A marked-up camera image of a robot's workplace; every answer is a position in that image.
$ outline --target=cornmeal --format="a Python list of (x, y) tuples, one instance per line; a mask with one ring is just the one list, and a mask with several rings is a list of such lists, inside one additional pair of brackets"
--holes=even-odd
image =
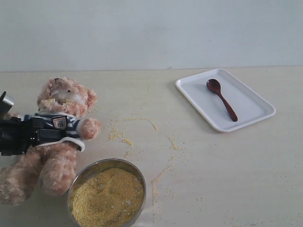
[(75, 192), (72, 214), (82, 227), (120, 227), (137, 213), (143, 193), (136, 176), (111, 168)]

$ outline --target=wooden spoon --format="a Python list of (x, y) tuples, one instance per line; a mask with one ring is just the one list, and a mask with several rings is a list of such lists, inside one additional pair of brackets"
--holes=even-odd
[(231, 119), (234, 122), (238, 121), (237, 115), (235, 114), (235, 112), (233, 111), (231, 106), (228, 104), (228, 102), (225, 100), (225, 98), (223, 98), (223, 96), (221, 94), (221, 85), (220, 85), (219, 81), (216, 79), (209, 79), (206, 83), (206, 86), (210, 91), (214, 92), (216, 95), (218, 95), (221, 98)]

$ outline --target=stainless steel bowl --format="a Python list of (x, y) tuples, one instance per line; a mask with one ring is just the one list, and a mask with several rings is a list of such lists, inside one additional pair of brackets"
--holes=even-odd
[(122, 160), (122, 159), (116, 159), (116, 158), (104, 159), (104, 160), (100, 160), (95, 163), (92, 163), (89, 166), (87, 166), (86, 168), (84, 168), (80, 173), (78, 173), (78, 175), (76, 176), (76, 179), (73, 181), (73, 183), (71, 184), (71, 186), (69, 188), (68, 196), (67, 196), (67, 208), (68, 208), (69, 216), (76, 226), (81, 227), (81, 225), (79, 223), (77, 223), (74, 216), (72, 215), (72, 202), (73, 202), (73, 199), (75, 196), (75, 192), (87, 180), (89, 180), (90, 178), (92, 178), (92, 177), (98, 175), (99, 173), (101, 173), (107, 169), (110, 169), (110, 168), (120, 168), (127, 172), (130, 172), (131, 174), (135, 175), (138, 178), (138, 180), (140, 181), (140, 183), (143, 185), (144, 196), (143, 196), (143, 202), (142, 202), (140, 209), (129, 222), (125, 223), (121, 227), (132, 226), (136, 222), (136, 220), (139, 218), (139, 216), (141, 215), (141, 212), (142, 212), (145, 202), (146, 202), (146, 183), (145, 183), (145, 179), (144, 179), (141, 171), (132, 163)]

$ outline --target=table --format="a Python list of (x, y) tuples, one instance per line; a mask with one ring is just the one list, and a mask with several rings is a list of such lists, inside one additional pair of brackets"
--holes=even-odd
[[(276, 107), (274, 117), (230, 133), (215, 131), (175, 87), (205, 70), (0, 73), (0, 91), (25, 114), (37, 110), (47, 78), (71, 77), (96, 91), (88, 116), (103, 130), (79, 153), (77, 171), (113, 157), (137, 165), (147, 202), (134, 227), (301, 226), (303, 67), (227, 69)], [(0, 167), (12, 159), (0, 157)], [(38, 187), (18, 207), (0, 205), (0, 220), (1, 227), (73, 226), (66, 196)]]

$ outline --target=wall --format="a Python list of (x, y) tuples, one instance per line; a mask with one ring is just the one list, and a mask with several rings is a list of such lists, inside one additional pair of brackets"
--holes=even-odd
[(1, 0), (0, 71), (303, 64), (302, 0)]

